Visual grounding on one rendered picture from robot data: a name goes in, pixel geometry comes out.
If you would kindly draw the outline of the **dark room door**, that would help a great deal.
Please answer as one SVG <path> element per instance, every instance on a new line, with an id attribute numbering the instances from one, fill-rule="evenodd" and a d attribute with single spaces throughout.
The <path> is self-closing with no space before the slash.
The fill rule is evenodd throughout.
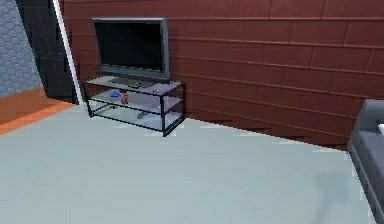
<path id="1" fill-rule="evenodd" d="M 48 98 L 78 103 L 53 0 L 16 0 Z"/>

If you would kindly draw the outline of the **grey flat television set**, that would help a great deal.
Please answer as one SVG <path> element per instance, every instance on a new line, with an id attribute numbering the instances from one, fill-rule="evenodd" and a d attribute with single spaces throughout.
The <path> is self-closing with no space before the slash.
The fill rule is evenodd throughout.
<path id="1" fill-rule="evenodd" d="M 166 18 L 93 18 L 101 71 L 128 79 L 170 81 Z"/>

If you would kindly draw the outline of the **black glass television stand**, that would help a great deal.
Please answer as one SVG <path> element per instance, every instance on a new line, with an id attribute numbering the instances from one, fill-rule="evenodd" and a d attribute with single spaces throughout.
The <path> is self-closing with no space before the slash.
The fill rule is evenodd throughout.
<path id="1" fill-rule="evenodd" d="M 128 85 L 141 82 L 140 88 Z M 82 83 L 85 102 L 90 117 L 98 116 L 122 123 L 158 131 L 169 135 L 186 118 L 186 84 L 170 81 L 155 83 L 128 80 L 114 76 L 101 76 Z M 128 104 L 109 97 L 112 92 L 127 92 Z M 149 112 L 137 119 L 141 112 Z"/>

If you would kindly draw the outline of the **grey sofa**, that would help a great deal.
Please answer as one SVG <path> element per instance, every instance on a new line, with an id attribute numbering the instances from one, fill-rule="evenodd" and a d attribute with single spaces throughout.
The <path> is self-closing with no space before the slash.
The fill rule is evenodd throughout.
<path id="1" fill-rule="evenodd" d="M 384 224 L 384 100 L 366 99 L 347 144 L 377 224 Z"/>

